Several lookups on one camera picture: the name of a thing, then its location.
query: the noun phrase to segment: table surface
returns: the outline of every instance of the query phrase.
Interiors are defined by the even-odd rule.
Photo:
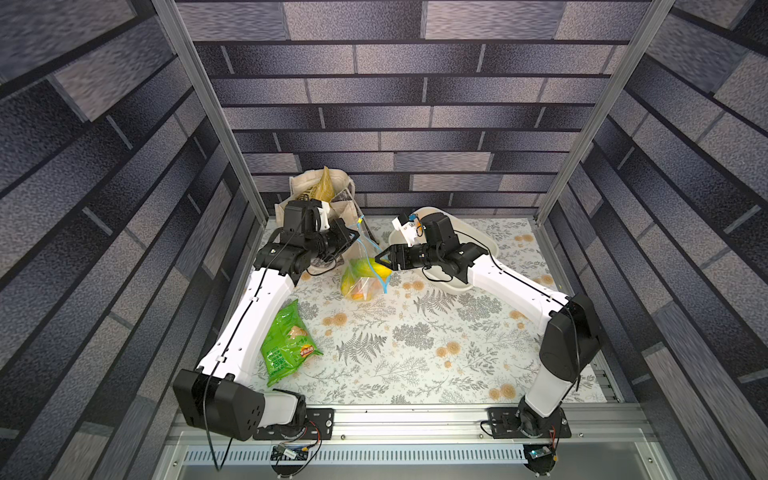
[[[465,218],[498,243],[499,259],[541,285],[555,287],[525,218]],[[366,217],[385,247],[391,217]],[[269,233],[274,219],[267,224]],[[320,404],[466,404],[517,402],[539,369],[540,339],[531,321],[496,296],[472,288],[453,296],[420,270],[395,272],[386,294],[367,303],[339,291],[341,265],[323,276],[304,274],[289,301],[323,353],[273,387]],[[261,355],[253,385],[266,389]],[[605,402],[591,366],[566,402]]]

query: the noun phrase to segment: black bracket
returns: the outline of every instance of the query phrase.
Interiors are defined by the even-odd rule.
[[[320,430],[320,438],[322,440],[330,440],[333,435],[333,416],[335,412],[333,409],[307,409],[306,419],[315,422],[317,428]],[[287,428],[285,425],[269,425],[263,429],[257,429],[253,434],[254,440],[284,440],[292,439],[293,437],[301,433],[301,429]],[[312,442],[317,440],[317,430],[313,427],[307,427],[304,435],[301,435],[299,440],[306,440]]]
[[[488,409],[488,421],[491,427],[491,434],[494,439],[528,439],[526,434],[520,429],[520,418],[517,416],[518,407],[491,407]],[[569,439],[571,437],[571,427],[565,418],[563,408],[557,407],[547,418],[550,423],[549,431],[560,439]]]

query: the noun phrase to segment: metal rail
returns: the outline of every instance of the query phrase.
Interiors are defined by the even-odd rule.
[[[200,99],[200,103],[203,105],[205,113],[208,115],[210,124],[214,127],[214,131],[216,131],[216,135],[221,141],[221,147],[224,149],[230,165],[235,170],[240,185],[243,186],[243,192],[248,199],[248,203],[256,212],[258,221],[262,225],[266,225],[267,214],[264,202],[261,200],[256,184],[250,176],[245,158],[243,158],[243,153],[240,152],[237,146],[232,129],[229,123],[227,123],[227,118],[224,117],[219,99],[214,92],[213,85],[210,84],[203,63],[197,55],[197,50],[195,50],[187,27],[184,26],[184,22],[181,20],[181,15],[178,8],[176,8],[176,2],[174,0],[152,0],[152,4],[155,10],[157,10],[157,16],[160,17],[160,22],[163,28],[165,28],[170,43],[174,46],[174,50],[176,50],[179,60],[190,78],[190,82],[197,93],[197,97]]]
[[[637,67],[637,64],[640,63],[640,60],[643,58],[643,54],[648,48],[650,41],[659,30],[661,22],[667,17],[667,13],[669,13],[673,3],[674,0],[654,0],[651,2],[640,25],[637,27],[637,31],[634,33],[632,40],[627,46],[624,57],[619,62],[614,74],[611,75],[611,79],[608,80],[608,85],[605,87],[605,90],[603,90],[600,99],[589,114],[587,123],[576,137],[576,141],[571,147],[571,151],[568,152],[568,156],[565,158],[565,162],[563,162],[563,167],[558,172],[557,177],[555,177],[541,206],[536,212],[537,225],[544,225],[544,221],[547,220],[549,213],[552,211],[552,207],[554,207],[555,202],[558,201],[560,194],[571,179],[571,175],[574,173],[574,170],[576,170],[576,165],[578,165],[582,157],[587,153],[598,129],[605,121],[605,118],[607,117],[608,112],[611,111],[614,103],[616,103],[616,99],[624,89],[624,86],[627,84],[627,81]]]

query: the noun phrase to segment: aluminum frame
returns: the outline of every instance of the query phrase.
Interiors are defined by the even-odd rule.
[[[544,200],[541,202],[541,206],[536,212],[536,224],[543,226],[544,221],[547,220],[552,207],[555,202],[558,201],[560,194],[562,194],[568,181],[571,179],[576,166],[581,161],[582,157],[587,153],[589,146],[594,139],[594,136],[598,132],[598,129],[605,121],[608,112],[611,111],[619,94],[624,90],[624,86],[629,81],[629,77],[634,72],[637,64],[643,58],[650,41],[656,35],[656,32],[661,26],[661,22],[667,17],[674,0],[653,0],[646,10],[640,25],[637,27],[634,36],[627,46],[627,50],[624,53],[619,62],[618,67],[610,80],[608,85],[603,90],[598,102],[594,105],[592,112],[589,114],[587,123],[584,124],[584,128],[576,137],[576,140],[571,147],[571,151],[568,152],[568,156],[563,162],[563,167],[558,172],[557,177],[554,178],[549,191],[544,196]]]
[[[548,439],[490,439],[480,429],[488,418],[486,409],[499,404],[478,405],[329,405],[336,410],[333,438],[324,445],[489,445],[547,443]],[[562,442],[657,442],[656,435],[637,403],[569,403],[563,409],[573,436]],[[214,447],[225,447],[229,439],[211,434]],[[270,445],[249,440],[241,445]],[[177,480],[190,446],[206,445],[205,432],[190,427],[176,415],[166,438],[153,478]],[[658,458],[658,468],[667,465],[660,449],[643,446],[641,454]],[[671,480],[673,476],[652,477]]]
[[[221,103],[219,103],[214,87],[208,79],[208,74],[205,72],[202,61],[200,61],[200,56],[194,47],[192,37],[190,37],[187,27],[181,20],[181,14],[176,7],[176,2],[174,0],[152,0],[152,4],[157,11],[157,16],[160,18],[163,28],[165,28],[170,43],[179,56],[181,65],[190,78],[190,82],[197,93],[197,97],[200,99],[200,103],[203,105],[210,124],[214,127],[214,131],[216,131],[216,135],[221,141],[221,147],[227,155],[230,165],[235,170],[240,185],[243,186],[243,192],[248,199],[248,204],[256,212],[259,222],[266,226],[268,215],[264,201],[261,199],[261,195],[256,189],[256,184],[253,182],[253,178],[248,171],[243,153],[237,146],[232,128],[224,116]]]

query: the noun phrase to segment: plastic bag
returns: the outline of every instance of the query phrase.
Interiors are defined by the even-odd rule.
[[[293,374],[310,355],[322,355],[299,316],[299,300],[281,309],[261,344],[261,355],[272,386]]]
[[[362,217],[358,220],[360,230]],[[377,263],[374,256],[382,249],[368,237],[360,234],[357,241],[346,251],[349,263],[341,277],[341,294],[348,300],[369,302],[379,293],[386,293],[392,271]]]
[[[328,170],[328,167],[323,167],[323,175],[320,176],[320,181],[299,195],[297,200],[315,199],[330,202],[334,196],[336,196],[336,193],[333,191],[331,172]]]

